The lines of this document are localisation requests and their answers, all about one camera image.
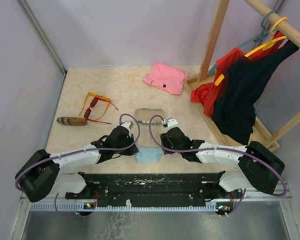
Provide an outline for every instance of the red garment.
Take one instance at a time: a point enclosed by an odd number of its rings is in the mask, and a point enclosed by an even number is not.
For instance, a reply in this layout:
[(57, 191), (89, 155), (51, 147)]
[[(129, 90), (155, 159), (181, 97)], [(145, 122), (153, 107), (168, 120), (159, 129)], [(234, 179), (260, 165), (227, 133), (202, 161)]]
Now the red garment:
[[(274, 39), (284, 36), (280, 31), (277, 31), (274, 35)], [(277, 50), (284, 40), (277, 41), (272, 47), (255, 52), (249, 59), (260, 59), (273, 51)], [(245, 53), (241, 51), (240, 48), (235, 47), (230, 52), (228, 52), (224, 57), (216, 61), (216, 74), (214, 80), (211, 83), (202, 84), (196, 90), (192, 91), (190, 101), (192, 103), (201, 103), (204, 106), (204, 114), (208, 117), (212, 117), (214, 113), (214, 104), (220, 93), (224, 81), (222, 81), (218, 86), (215, 85), (215, 81), (218, 77), (227, 70), (232, 64), (239, 60), (240, 57), (244, 56)]]

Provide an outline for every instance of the wooden frame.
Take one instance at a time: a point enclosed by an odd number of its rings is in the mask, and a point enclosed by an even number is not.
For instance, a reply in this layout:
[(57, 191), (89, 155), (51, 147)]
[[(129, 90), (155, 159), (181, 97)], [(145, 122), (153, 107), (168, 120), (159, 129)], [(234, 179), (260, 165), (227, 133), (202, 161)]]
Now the wooden frame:
[[(184, 88), (188, 91), (189, 94), (195, 89), (197, 89), (200, 85), (213, 82), (215, 76), (208, 75), (209, 65), (217, 44), (218, 36), (222, 27), (223, 20), (225, 18), (227, 8), (230, 0), (218, 0), (218, 5), (215, 11), (213, 23), (211, 25), (208, 41), (205, 48), (205, 54), (202, 60), (202, 64), (200, 67), (200, 72), (197, 75), (188, 77), (183, 80)], [(256, 10), (263, 17), (267, 15), (271, 8), (265, 5), (260, 0), (244, 0), (247, 4), (249, 4), (254, 10)], [(272, 13), (267, 20), (274, 24), (282, 17), (276, 13)], [(284, 35), (287, 36), (289, 40), (291, 40), (295, 45), (300, 48), (300, 32), (295, 29), (292, 25), (290, 25), (287, 21), (282, 21), (276, 27), (280, 30)], [(229, 136), (222, 134), (218, 129), (217, 125), (214, 121), (203, 114), (204, 107), (201, 103), (194, 103), (202, 114), (203, 119), (208, 124), (208, 127), (212, 130), (214, 135), (216, 136), (218, 142), (223, 145), (228, 146), (240, 146), (241, 144), (230, 138)], [(265, 147), (267, 147), (270, 151), (275, 151), (280, 148), (277, 140), (281, 138), (284, 134), (286, 134), (289, 130), (291, 130), (294, 126), (300, 123), (300, 112), (297, 113), (290, 121), (288, 121), (284, 126), (282, 126), (276, 133), (271, 134), (267, 128), (263, 125), (258, 117), (255, 118), (255, 124), (253, 126), (253, 133), (250, 135), (249, 141), (258, 141), (262, 143)]]

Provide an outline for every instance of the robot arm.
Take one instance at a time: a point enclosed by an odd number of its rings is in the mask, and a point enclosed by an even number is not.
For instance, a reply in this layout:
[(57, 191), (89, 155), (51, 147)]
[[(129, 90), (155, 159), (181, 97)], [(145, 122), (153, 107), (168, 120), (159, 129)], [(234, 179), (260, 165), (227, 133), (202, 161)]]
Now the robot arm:
[[(163, 126), (167, 127), (167, 132), (162, 133), (160, 138), (162, 145), (166, 148), (175, 150), (211, 149), (181, 152), (182, 157), (189, 162), (217, 163), (237, 168), (235, 171), (223, 172), (220, 177), (219, 185), (227, 192), (254, 187), (266, 194), (274, 193), (279, 181), (276, 175), (264, 165), (242, 153), (262, 159), (281, 175), (285, 164), (259, 142), (252, 141), (249, 145), (244, 146), (215, 145), (204, 140), (190, 140), (180, 130), (178, 122), (174, 118), (166, 119)], [(173, 154), (167, 150), (163, 150), (163, 153)]]
[[(16, 174), (15, 179), (19, 178), (20, 188), (32, 203), (42, 200), (48, 194), (81, 193), (88, 184), (85, 174), (64, 173), (86, 165), (102, 163), (111, 159), (114, 154), (132, 156), (137, 153), (139, 150), (135, 144), (121, 150), (134, 142), (132, 127), (131, 121), (125, 121), (113, 129), (109, 136), (103, 136), (75, 151), (48, 153), (44, 149), (38, 150)], [(40, 161), (43, 163), (22, 174)]]

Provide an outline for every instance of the wall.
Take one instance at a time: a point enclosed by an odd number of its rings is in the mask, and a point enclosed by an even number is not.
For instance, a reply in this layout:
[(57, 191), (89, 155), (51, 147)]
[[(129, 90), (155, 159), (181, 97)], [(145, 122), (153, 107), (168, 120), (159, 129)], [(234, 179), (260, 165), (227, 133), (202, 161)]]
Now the wall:
[[(201, 64), (218, 2), (27, 1), (66, 68)], [(261, 20), (243, 0), (231, 0), (213, 59), (259, 33)]]
[(45, 145), (63, 76), (15, 0), (0, 0), (0, 240), (21, 192), (14, 177)]
[[(286, 1), (281, 16), (300, 31), (300, 0)], [(257, 102), (260, 117), (272, 133), (300, 111), (300, 50), (275, 71)], [(276, 154), (285, 163), (283, 176), (300, 213), (300, 124), (279, 141)]]

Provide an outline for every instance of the table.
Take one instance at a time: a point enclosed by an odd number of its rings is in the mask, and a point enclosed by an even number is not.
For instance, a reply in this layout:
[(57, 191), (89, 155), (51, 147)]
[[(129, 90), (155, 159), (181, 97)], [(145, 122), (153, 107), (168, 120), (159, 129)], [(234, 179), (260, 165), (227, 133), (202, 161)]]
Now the table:
[[(200, 66), (177, 66), (194, 75)], [(60, 153), (84, 147), (103, 135), (108, 135), (119, 124), (119, 116), (123, 113), (134, 115), (138, 108), (161, 108), (165, 117), (173, 117), (180, 129), (190, 139), (205, 140), (217, 144), (207, 124), (203, 121), (196, 106), (190, 102), (190, 96), (184, 90), (181, 95), (148, 86), (143, 78), (150, 72), (151, 66), (129, 67), (93, 67), (70, 68), (64, 83), (57, 107), (55, 120), (49, 136), (48, 153)], [(57, 123), (58, 117), (78, 117), (88, 92), (107, 96), (119, 108), (109, 107), (101, 121), (110, 124), (91, 122), (85, 126), (65, 126)], [(98, 102), (92, 110), (91, 118), (98, 110), (104, 110), (102, 102)], [(137, 147), (157, 147), (149, 135), (148, 125), (141, 124), (141, 135)], [(160, 141), (160, 134), (166, 132), (161, 124), (153, 126), (154, 136)], [(138, 128), (132, 129), (137, 136)], [(214, 173), (232, 170), (229, 166), (216, 163), (188, 162), (178, 153), (162, 155), (160, 161), (154, 163), (137, 163), (135, 156), (121, 156), (96, 165), (85, 166), (72, 172), (97, 173)]]

